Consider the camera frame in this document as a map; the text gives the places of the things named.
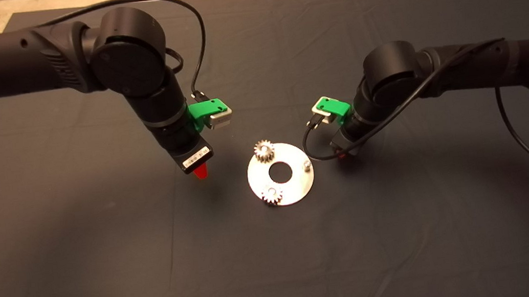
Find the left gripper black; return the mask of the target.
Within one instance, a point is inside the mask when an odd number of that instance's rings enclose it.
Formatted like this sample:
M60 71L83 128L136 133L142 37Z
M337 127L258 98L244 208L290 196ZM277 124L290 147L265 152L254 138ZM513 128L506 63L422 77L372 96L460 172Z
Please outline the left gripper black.
M155 127L154 133L156 141L184 174L192 172L199 180L208 177L206 162L214 156L214 151L200 135L191 117L180 118L170 125Z

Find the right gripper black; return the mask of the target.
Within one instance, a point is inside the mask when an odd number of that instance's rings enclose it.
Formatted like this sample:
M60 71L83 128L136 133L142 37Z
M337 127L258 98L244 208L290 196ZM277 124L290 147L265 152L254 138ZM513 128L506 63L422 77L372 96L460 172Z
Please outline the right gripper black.
M332 137L332 149L335 152L340 152L341 150L352 146L352 144L360 140L366 134L366 132L367 131L365 128L339 128ZM337 156L338 159L345 159L347 157L347 153L339 153Z

